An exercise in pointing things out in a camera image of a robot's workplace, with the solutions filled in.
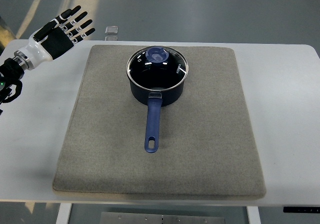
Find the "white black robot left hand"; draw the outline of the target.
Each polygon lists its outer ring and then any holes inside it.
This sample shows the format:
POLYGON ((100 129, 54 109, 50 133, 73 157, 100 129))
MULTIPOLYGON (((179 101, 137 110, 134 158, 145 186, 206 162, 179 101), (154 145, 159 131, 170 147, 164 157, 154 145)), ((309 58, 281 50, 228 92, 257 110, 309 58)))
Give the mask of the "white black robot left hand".
POLYGON ((86 20, 87 11, 79 13, 81 6, 67 9, 35 31, 28 44, 14 53, 23 70, 33 70, 45 61, 53 61, 71 50, 77 43, 91 35, 95 28, 86 20))

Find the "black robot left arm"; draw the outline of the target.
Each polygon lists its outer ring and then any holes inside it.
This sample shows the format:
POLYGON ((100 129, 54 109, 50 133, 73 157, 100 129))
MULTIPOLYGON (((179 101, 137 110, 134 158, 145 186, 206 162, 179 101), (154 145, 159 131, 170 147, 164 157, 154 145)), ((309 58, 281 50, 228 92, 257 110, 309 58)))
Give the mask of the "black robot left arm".
POLYGON ((19 57, 8 58, 0 66, 0 104, 10 103, 22 92, 24 71, 23 61, 19 57))

